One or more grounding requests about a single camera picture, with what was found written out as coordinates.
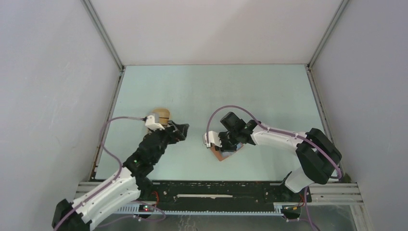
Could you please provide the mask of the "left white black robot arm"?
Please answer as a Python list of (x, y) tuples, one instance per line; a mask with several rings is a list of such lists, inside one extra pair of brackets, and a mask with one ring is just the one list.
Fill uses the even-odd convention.
[(189, 124), (169, 121), (164, 128), (151, 129), (136, 151), (108, 179), (72, 202), (63, 199), (55, 209), (55, 231), (92, 231), (120, 207), (152, 194), (148, 175), (170, 144), (187, 138)]

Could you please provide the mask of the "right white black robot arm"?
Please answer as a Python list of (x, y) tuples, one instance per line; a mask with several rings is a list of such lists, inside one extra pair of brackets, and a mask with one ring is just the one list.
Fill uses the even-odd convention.
[(309, 132), (293, 132), (268, 127), (258, 120), (245, 122), (235, 113), (229, 112), (221, 124), (226, 131), (207, 130), (203, 142), (223, 160), (224, 153), (233, 154), (243, 145), (266, 145), (286, 150), (298, 158), (300, 167), (288, 173), (280, 187), (280, 196), (292, 201), (305, 187), (317, 183), (324, 185), (334, 172), (340, 173), (338, 165), (342, 154), (319, 129)]

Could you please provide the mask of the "yellow oval tray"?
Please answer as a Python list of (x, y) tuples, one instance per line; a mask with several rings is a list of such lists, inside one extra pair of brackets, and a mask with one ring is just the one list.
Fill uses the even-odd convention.
[[(156, 117), (159, 117), (159, 122), (166, 128), (170, 120), (171, 113), (166, 108), (155, 108), (148, 115), (156, 114)], [(152, 130), (147, 128), (147, 134), (152, 133)]]

